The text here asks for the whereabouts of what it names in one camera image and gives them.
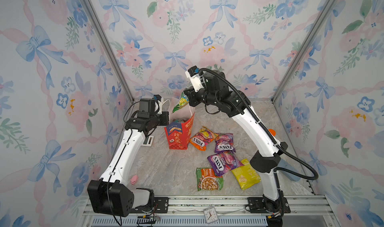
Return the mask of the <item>green snack packet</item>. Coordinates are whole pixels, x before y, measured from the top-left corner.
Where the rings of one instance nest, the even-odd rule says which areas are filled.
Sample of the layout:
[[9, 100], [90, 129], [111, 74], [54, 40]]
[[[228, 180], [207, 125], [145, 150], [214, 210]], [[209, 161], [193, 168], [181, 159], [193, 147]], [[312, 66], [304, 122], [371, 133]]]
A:
[[178, 100], [178, 103], [174, 106], [172, 113], [175, 113], [176, 111], [182, 109], [190, 102], [189, 97], [185, 92], [183, 91], [181, 93], [181, 96]]

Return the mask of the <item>red paper gift bag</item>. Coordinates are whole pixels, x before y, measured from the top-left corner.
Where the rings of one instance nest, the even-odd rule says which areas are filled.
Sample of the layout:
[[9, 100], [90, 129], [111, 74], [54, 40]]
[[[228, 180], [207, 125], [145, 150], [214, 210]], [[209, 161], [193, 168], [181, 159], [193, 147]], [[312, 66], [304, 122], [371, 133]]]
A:
[[192, 134], [195, 118], [195, 108], [187, 104], [185, 107], [173, 113], [173, 109], [179, 100], [170, 99], [169, 124], [164, 127], [170, 150], [187, 150]]

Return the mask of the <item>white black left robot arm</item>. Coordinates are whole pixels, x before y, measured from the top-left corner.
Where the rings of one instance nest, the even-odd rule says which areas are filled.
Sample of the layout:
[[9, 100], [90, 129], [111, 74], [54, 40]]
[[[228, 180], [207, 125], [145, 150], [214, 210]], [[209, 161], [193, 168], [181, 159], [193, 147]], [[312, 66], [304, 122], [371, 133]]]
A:
[[129, 174], [149, 132], [169, 124], [169, 113], [144, 114], [126, 122], [122, 141], [100, 179], [90, 181], [87, 191], [93, 211], [115, 217], [127, 217], [132, 211], [148, 213], [155, 206], [154, 191], [145, 188], [130, 190]]

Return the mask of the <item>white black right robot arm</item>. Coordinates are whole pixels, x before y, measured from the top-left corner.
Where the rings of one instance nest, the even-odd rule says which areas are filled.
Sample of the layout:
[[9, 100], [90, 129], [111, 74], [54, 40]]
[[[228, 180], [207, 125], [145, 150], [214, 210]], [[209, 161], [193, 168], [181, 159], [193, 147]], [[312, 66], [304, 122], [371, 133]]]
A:
[[256, 145], [257, 152], [250, 164], [261, 177], [264, 208], [270, 213], [281, 211], [285, 204], [276, 171], [284, 150], [281, 143], [257, 116], [246, 95], [237, 90], [223, 72], [192, 67], [185, 75], [192, 87], [185, 89], [184, 93], [193, 107], [199, 104], [217, 107], [233, 119]]

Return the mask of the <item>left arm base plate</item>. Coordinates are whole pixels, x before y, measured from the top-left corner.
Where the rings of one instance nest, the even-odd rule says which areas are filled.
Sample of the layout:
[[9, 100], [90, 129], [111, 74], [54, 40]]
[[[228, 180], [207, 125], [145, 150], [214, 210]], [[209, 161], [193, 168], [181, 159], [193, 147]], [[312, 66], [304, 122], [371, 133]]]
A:
[[131, 214], [167, 214], [169, 208], [168, 197], [154, 197], [153, 200], [149, 201], [149, 204], [146, 206], [136, 207], [131, 209]]

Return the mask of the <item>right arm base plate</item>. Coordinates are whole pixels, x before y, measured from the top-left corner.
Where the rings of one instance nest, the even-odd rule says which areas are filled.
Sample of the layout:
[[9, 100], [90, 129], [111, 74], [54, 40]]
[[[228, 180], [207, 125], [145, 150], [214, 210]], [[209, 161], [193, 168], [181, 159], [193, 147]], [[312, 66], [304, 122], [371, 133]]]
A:
[[276, 201], [271, 201], [268, 198], [262, 197], [248, 197], [248, 204], [246, 210], [252, 214], [276, 214], [284, 207], [284, 213], [291, 213], [290, 205], [285, 197], [278, 198]]

